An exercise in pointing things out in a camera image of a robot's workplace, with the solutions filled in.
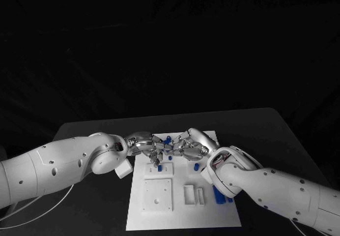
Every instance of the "robotic hand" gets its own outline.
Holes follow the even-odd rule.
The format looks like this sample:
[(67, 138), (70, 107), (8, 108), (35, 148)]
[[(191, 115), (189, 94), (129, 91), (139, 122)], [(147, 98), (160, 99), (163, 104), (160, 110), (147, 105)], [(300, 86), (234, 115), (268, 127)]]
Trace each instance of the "robotic hand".
[(195, 128), (173, 140), (170, 154), (188, 160), (209, 158), (201, 174), (227, 197), (234, 198), (245, 190), (261, 207), (330, 235), (340, 235), (339, 191), (264, 168), (240, 148), (221, 147)]
[(158, 167), (163, 160), (160, 148), (172, 150), (172, 146), (149, 132), (126, 138), (96, 133), (38, 147), (0, 163), (0, 209), (65, 189), (91, 172), (104, 174), (116, 170), (123, 178), (133, 171), (127, 155), (143, 152)]

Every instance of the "table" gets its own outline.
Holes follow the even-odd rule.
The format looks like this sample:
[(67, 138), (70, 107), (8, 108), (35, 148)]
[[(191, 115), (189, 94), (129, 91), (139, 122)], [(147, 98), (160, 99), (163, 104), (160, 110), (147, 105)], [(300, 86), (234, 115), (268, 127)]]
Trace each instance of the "table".
[[(244, 149), (264, 167), (286, 171), (332, 187), (290, 127), (271, 108), (73, 122), (61, 126), (54, 140), (88, 136), (96, 132), (123, 137), (136, 131), (183, 132), (192, 127), (215, 130), (221, 145), (235, 145)], [(5, 230), (3, 236), (300, 235), (290, 220), (261, 208), (244, 191), (235, 197), (243, 227), (127, 232), (132, 179), (133, 174), (120, 179), (114, 171), (103, 175), (90, 174), (75, 185), (55, 210), (28, 225)], [(8, 226), (21, 224), (45, 213), (60, 202), (68, 189), (44, 196), (13, 216)], [(309, 235), (320, 235), (306, 226), (302, 229)]]

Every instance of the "hole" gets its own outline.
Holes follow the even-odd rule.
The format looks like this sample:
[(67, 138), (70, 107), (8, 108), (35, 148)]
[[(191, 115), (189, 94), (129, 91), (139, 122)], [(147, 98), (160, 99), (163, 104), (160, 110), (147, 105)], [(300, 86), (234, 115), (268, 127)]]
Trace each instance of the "hole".
[(57, 175), (57, 172), (58, 172), (58, 169), (54, 168), (54, 169), (52, 169), (52, 175), (54, 175), (54, 176)]

